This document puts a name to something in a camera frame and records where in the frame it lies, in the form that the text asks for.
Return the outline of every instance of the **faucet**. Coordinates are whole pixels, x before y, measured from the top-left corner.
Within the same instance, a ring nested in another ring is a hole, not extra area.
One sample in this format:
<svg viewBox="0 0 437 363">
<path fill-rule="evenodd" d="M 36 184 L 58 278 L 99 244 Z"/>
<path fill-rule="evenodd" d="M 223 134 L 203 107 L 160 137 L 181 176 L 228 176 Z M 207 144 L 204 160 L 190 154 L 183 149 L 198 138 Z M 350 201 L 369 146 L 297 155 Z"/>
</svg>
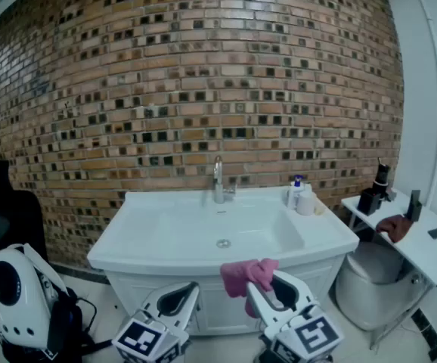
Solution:
<svg viewBox="0 0 437 363">
<path fill-rule="evenodd" d="M 229 199 L 234 198 L 237 186 L 235 188 L 227 188 L 224 190 L 222 184 L 222 157 L 217 156 L 213 165 L 213 182 L 215 184 L 215 190 L 213 194 L 213 200 L 217 204 L 223 204 L 225 202 L 225 196 L 229 196 Z"/>
</svg>

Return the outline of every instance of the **white floor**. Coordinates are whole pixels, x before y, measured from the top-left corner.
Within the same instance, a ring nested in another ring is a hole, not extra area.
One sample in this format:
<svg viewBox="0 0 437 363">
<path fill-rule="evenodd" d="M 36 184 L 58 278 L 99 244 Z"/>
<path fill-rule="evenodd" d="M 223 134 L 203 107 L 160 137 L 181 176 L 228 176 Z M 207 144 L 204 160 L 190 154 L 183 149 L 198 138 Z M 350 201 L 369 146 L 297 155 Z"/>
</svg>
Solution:
<svg viewBox="0 0 437 363">
<path fill-rule="evenodd" d="M 91 335 L 96 342 L 115 336 L 122 321 L 126 318 L 121 303 L 111 286 L 95 284 L 68 276 L 63 276 L 64 283 L 74 289 L 80 297 L 86 298 L 98 307 Z M 85 303 L 81 306 L 86 324 L 91 319 L 93 310 Z M 333 352 L 336 363 L 430 363 L 425 340 L 418 331 L 399 328 L 390 334 L 377 352 L 370 351 L 369 334 L 351 324 L 333 302 L 328 299 L 324 310 L 336 321 L 336 325 L 345 334 L 345 341 Z M 416 330 L 409 319 L 404 327 Z M 262 350 L 258 334 L 230 337 L 194 338 L 187 351 L 186 363 L 247 363 Z M 5 362 L 0 354 L 0 362 Z M 118 352 L 110 347 L 85 358 L 86 363 L 122 363 Z"/>
</svg>

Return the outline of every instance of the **white robot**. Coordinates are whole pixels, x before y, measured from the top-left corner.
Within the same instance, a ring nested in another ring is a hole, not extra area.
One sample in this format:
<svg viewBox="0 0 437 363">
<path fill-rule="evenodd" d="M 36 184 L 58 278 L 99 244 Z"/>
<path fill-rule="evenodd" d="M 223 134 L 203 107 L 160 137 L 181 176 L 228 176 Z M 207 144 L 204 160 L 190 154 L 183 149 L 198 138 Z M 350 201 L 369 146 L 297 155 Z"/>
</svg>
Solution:
<svg viewBox="0 0 437 363">
<path fill-rule="evenodd" d="M 271 285 L 281 308 L 274 306 L 260 285 L 247 283 L 247 297 L 266 326 L 260 338 L 267 349 L 255 361 L 332 361 L 330 354 L 343 335 L 321 310 L 308 286 L 282 271 L 274 272 Z M 126 361 L 134 363 L 183 362 L 190 344 L 186 328 L 199 295 L 200 287 L 194 282 L 155 290 L 119 331 L 113 345 Z"/>
</svg>

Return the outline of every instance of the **white bottle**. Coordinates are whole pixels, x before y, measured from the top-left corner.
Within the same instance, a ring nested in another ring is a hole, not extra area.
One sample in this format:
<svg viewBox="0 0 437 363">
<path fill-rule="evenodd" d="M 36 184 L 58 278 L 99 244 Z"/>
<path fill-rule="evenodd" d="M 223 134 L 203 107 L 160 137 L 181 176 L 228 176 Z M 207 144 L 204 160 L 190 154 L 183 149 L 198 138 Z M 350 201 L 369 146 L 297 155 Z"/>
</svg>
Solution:
<svg viewBox="0 0 437 363">
<path fill-rule="evenodd" d="M 287 191 L 287 208 L 296 209 L 297 198 L 299 193 L 304 191 L 304 184 L 301 183 L 303 177 L 301 175 L 294 176 L 294 181 L 291 182 Z"/>
<path fill-rule="evenodd" d="M 305 185 L 304 191 L 299 193 L 296 211 L 298 214 L 308 216 L 315 213 L 316 194 L 310 184 Z"/>
</svg>

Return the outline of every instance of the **pink cloth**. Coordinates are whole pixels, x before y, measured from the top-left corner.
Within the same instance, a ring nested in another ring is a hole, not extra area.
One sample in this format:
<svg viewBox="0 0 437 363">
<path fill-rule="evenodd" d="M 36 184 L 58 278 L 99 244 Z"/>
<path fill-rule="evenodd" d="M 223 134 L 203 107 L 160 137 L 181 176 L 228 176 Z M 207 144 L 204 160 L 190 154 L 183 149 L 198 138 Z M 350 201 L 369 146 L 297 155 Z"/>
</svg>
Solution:
<svg viewBox="0 0 437 363">
<path fill-rule="evenodd" d="M 278 261 L 269 258 L 261 262 L 251 259 L 250 261 L 225 263 L 220 267 L 220 275 L 224 281 L 225 291 L 230 297 L 246 297 L 247 282 L 259 283 L 263 290 L 270 292 L 272 275 L 278 266 Z M 249 300 L 246 301 L 246 313 L 252 318 L 258 317 Z"/>
</svg>

